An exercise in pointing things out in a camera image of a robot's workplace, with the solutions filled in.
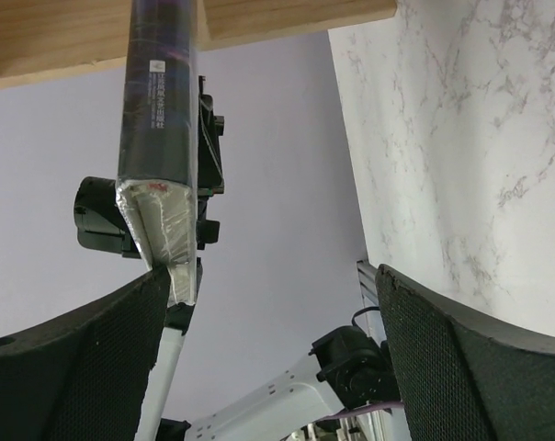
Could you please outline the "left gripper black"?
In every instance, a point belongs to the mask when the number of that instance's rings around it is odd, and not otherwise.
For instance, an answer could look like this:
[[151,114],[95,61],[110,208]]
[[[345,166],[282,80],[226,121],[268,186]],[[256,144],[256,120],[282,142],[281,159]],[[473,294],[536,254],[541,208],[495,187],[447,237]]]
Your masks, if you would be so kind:
[[[219,240],[220,223],[207,218],[208,201],[225,189],[221,165],[220,137],[224,117],[213,110],[212,96],[204,92],[205,78],[198,79],[198,221],[200,251]],[[77,242],[85,249],[120,254],[138,259],[140,253],[131,238],[115,201],[115,181],[88,176],[81,181],[74,199]]]

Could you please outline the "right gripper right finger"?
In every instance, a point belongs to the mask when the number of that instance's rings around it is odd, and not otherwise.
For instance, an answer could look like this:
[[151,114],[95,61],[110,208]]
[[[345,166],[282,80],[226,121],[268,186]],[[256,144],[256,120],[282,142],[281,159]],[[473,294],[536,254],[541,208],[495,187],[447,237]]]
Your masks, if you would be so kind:
[[375,277],[413,440],[555,440],[555,337],[444,297],[396,269]]

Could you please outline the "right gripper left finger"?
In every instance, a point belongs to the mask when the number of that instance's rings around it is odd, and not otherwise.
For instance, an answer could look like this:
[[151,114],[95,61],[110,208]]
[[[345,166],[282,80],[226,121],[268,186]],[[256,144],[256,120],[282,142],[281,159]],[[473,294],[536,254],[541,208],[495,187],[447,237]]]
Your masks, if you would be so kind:
[[0,337],[0,440],[131,440],[164,328],[154,269],[105,297]]

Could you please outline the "dark purple galaxy book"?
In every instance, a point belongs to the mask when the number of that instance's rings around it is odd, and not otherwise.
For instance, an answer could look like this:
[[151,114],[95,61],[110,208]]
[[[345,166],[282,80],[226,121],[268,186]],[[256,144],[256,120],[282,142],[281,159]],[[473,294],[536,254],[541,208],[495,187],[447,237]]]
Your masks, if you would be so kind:
[[170,305],[197,299],[198,91],[190,1],[134,1],[116,202]]

